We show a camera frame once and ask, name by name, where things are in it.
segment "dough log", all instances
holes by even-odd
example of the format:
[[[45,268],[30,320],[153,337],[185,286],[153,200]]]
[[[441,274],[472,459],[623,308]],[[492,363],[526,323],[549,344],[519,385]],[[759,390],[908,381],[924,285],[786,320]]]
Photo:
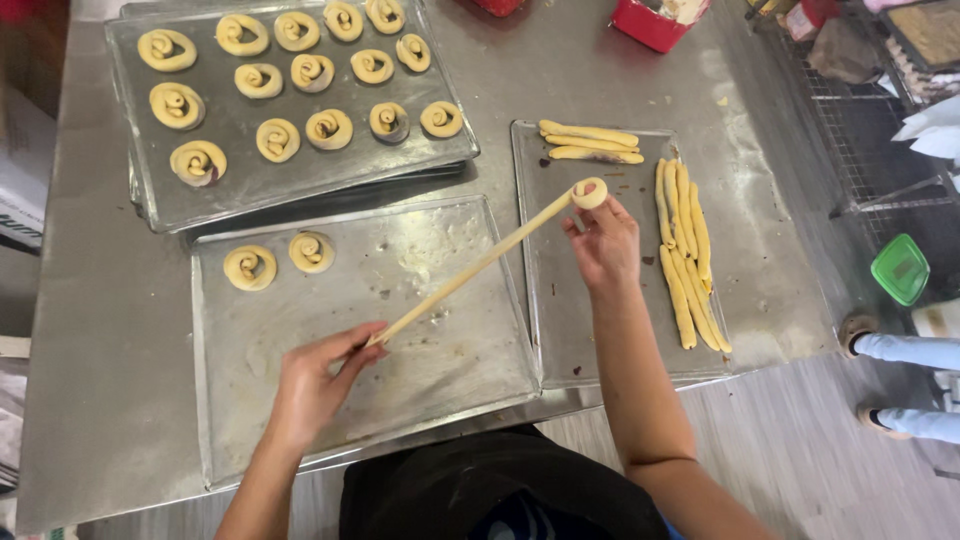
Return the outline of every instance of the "dough log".
[[[363,17],[346,2],[330,2],[324,8],[324,24],[341,41],[353,41],[363,32]]]
[[[364,10],[373,27],[384,34],[396,34],[403,28],[403,8],[396,0],[367,0]]]
[[[670,214],[670,232],[677,240],[677,249],[684,258],[690,257],[690,250],[686,247],[684,227],[680,224],[680,196],[677,193],[677,161],[670,160],[663,168],[663,181],[666,183],[666,205]]]
[[[370,129],[376,138],[400,142],[410,134],[410,117],[400,105],[390,102],[374,105],[370,111]]]
[[[283,90],[280,70],[268,63],[241,65],[233,72],[233,82],[240,93],[251,99],[274,97]]]
[[[321,150],[343,148],[353,138],[353,122],[342,110],[321,110],[306,121],[306,138]]]
[[[304,231],[290,240],[288,250],[294,266],[308,274],[320,274],[333,264],[336,252],[333,241],[322,233]]]
[[[420,124],[432,136],[449,137],[464,127],[464,116],[456,105],[448,101],[436,101],[420,113]]]
[[[624,146],[637,146],[640,142],[636,135],[625,134],[615,130],[605,130],[603,128],[585,128],[580,126],[565,126],[551,120],[541,120],[540,130],[550,135],[569,135],[581,136],[583,138],[595,138],[600,140],[609,140],[622,144]]]
[[[657,216],[660,218],[660,239],[667,249],[677,247],[677,241],[673,239],[670,232],[670,214],[666,209],[666,196],[663,194],[663,169],[666,168],[666,160],[660,158],[657,161],[657,178],[654,187],[654,196],[657,199]]]
[[[700,188],[693,182],[690,183],[690,219],[693,220],[693,232],[697,237],[697,276],[700,281],[705,282],[704,286],[707,292],[710,292],[711,286],[707,281],[710,279],[710,236],[707,232],[707,221],[704,219],[704,210],[700,208]]]
[[[245,28],[256,36],[253,41],[240,40]],[[267,49],[270,33],[262,22],[249,15],[227,15],[217,23],[217,43],[233,56],[251,57]]]
[[[690,315],[693,317],[693,324],[696,325],[697,331],[700,333],[700,337],[704,338],[704,343],[707,343],[707,346],[714,351],[719,351],[720,346],[717,345],[717,340],[707,322],[707,316],[704,314],[704,310],[700,306],[700,302],[697,300],[697,293],[693,289],[693,283],[690,281],[690,275],[686,272],[686,264],[684,263],[685,259],[681,257],[680,252],[677,250],[670,250],[670,257],[673,258],[673,267],[677,270],[677,274],[680,275],[680,282],[684,285],[686,304],[690,307]]]
[[[559,146],[583,146],[584,148],[596,148],[597,150],[607,150],[610,152],[631,152],[634,154],[640,152],[640,149],[635,146],[624,146],[618,142],[610,142],[597,138],[551,134],[544,135],[544,137],[550,144]]]
[[[587,193],[587,187],[593,185],[593,191]],[[435,306],[440,300],[446,298],[450,293],[460,288],[461,285],[466,283],[470,278],[476,276],[481,270],[487,267],[491,262],[499,259],[503,254],[510,251],[511,248],[520,243],[523,238],[528,234],[532,233],[540,225],[546,223],[548,219],[557,215],[557,213],[565,209],[573,203],[582,209],[595,209],[601,203],[607,199],[607,185],[604,184],[604,181],[599,178],[587,178],[581,180],[575,184],[572,188],[564,191],[564,194],[561,195],[556,201],[550,203],[550,205],[541,210],[539,214],[535,215],[530,221],[526,222],[519,229],[513,231],[506,238],[500,240],[498,244],[490,248],[490,250],[484,254],[482,257],[477,259],[467,268],[463,269],[459,274],[450,279],[450,281],[444,283],[437,292],[431,294],[427,298],[423,299],[419,305],[411,309],[406,315],[403,315],[395,323],[390,325],[387,330],[381,332],[380,334],[371,336],[370,340],[367,341],[367,347],[375,343],[386,343],[391,337],[396,335],[397,332],[401,331],[404,327],[412,323],[423,315],[428,309]]]
[[[394,76],[394,59],[376,49],[365,49],[350,57],[353,74],[364,83],[378,85]]]
[[[227,172],[227,157],[219,146],[206,140],[188,142],[170,155],[170,168],[184,182],[200,187],[217,182]]]
[[[690,176],[686,171],[686,165],[677,161],[677,210],[680,212],[680,226],[684,228],[684,240],[686,248],[690,250],[690,256],[697,258],[697,237],[693,233],[693,219],[690,217]]]
[[[193,88],[160,83],[150,90],[150,108],[161,124],[175,130],[192,130],[204,120],[204,100]]]
[[[164,72],[186,69],[197,60],[193,41],[173,30],[158,29],[144,34],[136,41],[136,52],[147,65]]]
[[[643,156],[633,152],[611,152],[609,150],[597,150],[596,148],[584,148],[582,146],[558,146],[550,151],[550,157],[554,160],[599,160],[609,161],[610,163],[643,163]]]
[[[720,347],[721,351],[724,353],[732,352],[733,347],[730,346],[730,343],[727,342],[727,339],[724,338],[722,333],[720,333],[720,327],[717,325],[716,319],[713,318],[713,309],[710,308],[710,298],[707,295],[707,291],[704,289],[703,282],[701,282],[700,278],[697,276],[697,265],[693,263],[692,258],[685,258],[684,264],[686,274],[690,278],[690,284],[693,286],[693,292],[697,297],[697,302],[700,304],[700,310],[707,318],[707,327],[713,334],[713,339],[716,341],[717,346]]]
[[[283,118],[272,118],[256,129],[256,149],[264,158],[283,163],[300,149],[300,133]]]
[[[240,290],[263,290],[276,277],[276,258],[267,248],[242,246],[224,258],[224,274]]]
[[[321,55],[297,55],[290,64],[290,80],[304,92],[319,92],[333,82],[333,62]]]
[[[281,47],[296,53],[320,41],[320,26],[304,12],[286,12],[274,21],[274,36]]]
[[[414,71],[430,67],[430,47],[416,34],[407,34],[396,41],[396,59]]]
[[[673,313],[677,319],[677,329],[680,331],[680,345],[684,349],[693,349],[697,346],[697,334],[693,330],[693,319],[690,318],[684,284],[673,266],[670,250],[663,244],[660,245],[660,265],[663,266],[663,276],[666,278],[667,288],[670,289],[670,301],[673,303]]]

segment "green plastic lid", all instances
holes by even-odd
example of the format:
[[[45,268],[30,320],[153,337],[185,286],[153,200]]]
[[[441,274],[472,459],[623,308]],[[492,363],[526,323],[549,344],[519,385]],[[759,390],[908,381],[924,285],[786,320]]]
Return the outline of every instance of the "green plastic lid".
[[[930,277],[930,265],[909,234],[898,234],[890,240],[870,265],[870,271],[876,282],[904,306],[917,302]]]

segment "forearm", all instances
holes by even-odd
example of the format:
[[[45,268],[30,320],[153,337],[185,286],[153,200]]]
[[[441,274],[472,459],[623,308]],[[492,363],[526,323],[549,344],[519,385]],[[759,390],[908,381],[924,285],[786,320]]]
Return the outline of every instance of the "forearm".
[[[625,466],[695,457],[693,430],[663,367],[636,283],[591,292],[607,418]]]
[[[302,451],[276,441],[268,426],[215,540],[286,538],[290,491],[301,459]]]

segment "stainless steel table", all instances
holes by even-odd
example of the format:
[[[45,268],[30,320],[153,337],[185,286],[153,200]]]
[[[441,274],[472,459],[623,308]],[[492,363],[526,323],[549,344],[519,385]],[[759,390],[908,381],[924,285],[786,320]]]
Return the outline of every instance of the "stainless steel table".
[[[784,97],[776,52],[744,26],[744,6],[715,3],[660,55],[608,26],[613,0],[529,0],[506,19],[467,0],[427,4],[482,155],[460,178],[342,194],[318,203],[316,215],[483,193],[509,231],[518,224],[512,120],[674,129],[702,187],[737,373],[823,351],[836,316],[828,305],[843,286],[830,268],[833,281],[818,282],[807,254],[824,242],[794,218],[819,204],[803,179],[828,169],[798,128],[803,112]],[[127,137],[102,26],[117,7],[73,7],[27,391],[21,533],[204,494],[190,261],[183,235],[150,233],[127,201]],[[728,105],[718,105],[723,98]],[[524,297],[520,250],[508,257]],[[597,388],[549,391],[321,466],[600,404]]]

